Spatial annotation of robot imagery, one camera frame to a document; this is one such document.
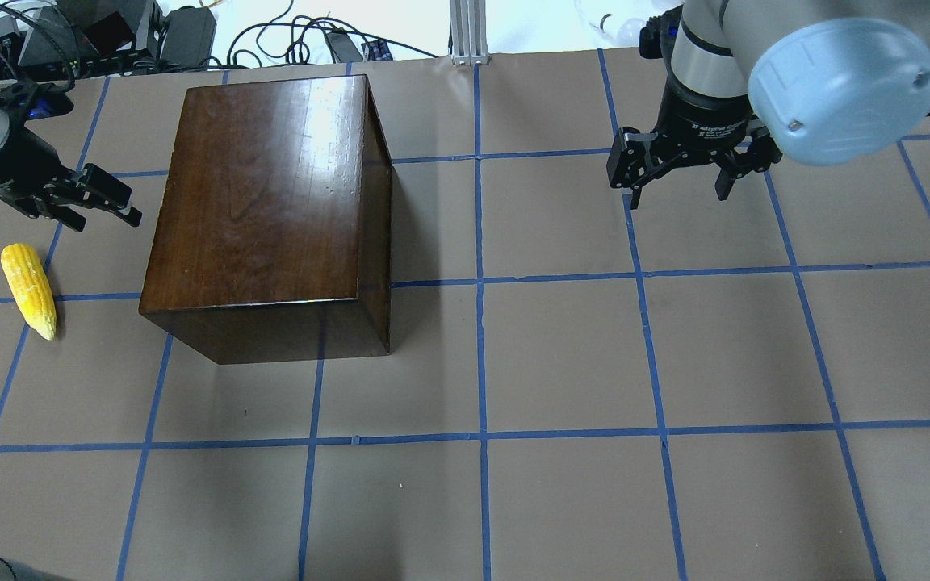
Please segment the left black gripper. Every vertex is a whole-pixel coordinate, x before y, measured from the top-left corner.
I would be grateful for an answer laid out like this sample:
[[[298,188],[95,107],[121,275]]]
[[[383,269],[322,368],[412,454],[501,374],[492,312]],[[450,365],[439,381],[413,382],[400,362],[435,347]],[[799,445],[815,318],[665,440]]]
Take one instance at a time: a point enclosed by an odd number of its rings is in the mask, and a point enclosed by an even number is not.
[[[26,217],[55,220],[75,232],[84,232],[87,218],[70,209],[73,205],[111,213],[129,227],[139,227],[143,219],[132,205],[132,188],[94,163],[69,170],[0,161],[0,201]]]

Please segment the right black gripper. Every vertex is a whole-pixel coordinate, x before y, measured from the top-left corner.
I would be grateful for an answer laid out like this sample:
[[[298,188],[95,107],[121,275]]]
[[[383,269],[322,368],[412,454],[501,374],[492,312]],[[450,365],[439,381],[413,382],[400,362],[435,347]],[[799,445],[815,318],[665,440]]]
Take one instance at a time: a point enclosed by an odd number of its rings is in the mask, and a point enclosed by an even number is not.
[[[714,183],[717,199],[727,201],[735,182],[763,173],[781,159],[782,151],[767,125],[756,121],[746,94],[709,96],[668,77],[652,132],[616,130],[606,177],[610,187],[630,189],[633,211],[643,188],[669,170],[714,163],[720,168]]]

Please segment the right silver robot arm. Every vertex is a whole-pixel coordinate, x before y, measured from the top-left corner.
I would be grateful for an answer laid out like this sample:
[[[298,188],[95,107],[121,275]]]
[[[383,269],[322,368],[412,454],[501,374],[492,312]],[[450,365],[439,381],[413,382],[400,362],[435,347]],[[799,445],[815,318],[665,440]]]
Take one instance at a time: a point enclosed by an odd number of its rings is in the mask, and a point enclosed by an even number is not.
[[[639,55],[667,81],[649,132],[616,130],[610,187],[715,165],[714,190],[789,158],[841,165],[930,117],[930,1],[684,1],[653,16]]]

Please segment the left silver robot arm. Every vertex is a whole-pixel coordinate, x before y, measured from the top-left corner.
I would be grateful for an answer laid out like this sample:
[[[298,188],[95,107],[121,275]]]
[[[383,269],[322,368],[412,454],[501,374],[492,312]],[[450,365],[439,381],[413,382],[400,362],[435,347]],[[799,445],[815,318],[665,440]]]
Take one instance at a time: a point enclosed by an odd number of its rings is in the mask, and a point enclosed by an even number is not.
[[[7,64],[0,56],[0,63]],[[74,207],[108,212],[130,227],[143,214],[132,205],[132,188],[94,163],[66,168],[56,149],[26,124],[73,110],[68,92],[75,72],[64,62],[65,85],[37,82],[16,74],[14,84],[0,89],[0,201],[26,217],[45,218],[84,231],[87,220]]]

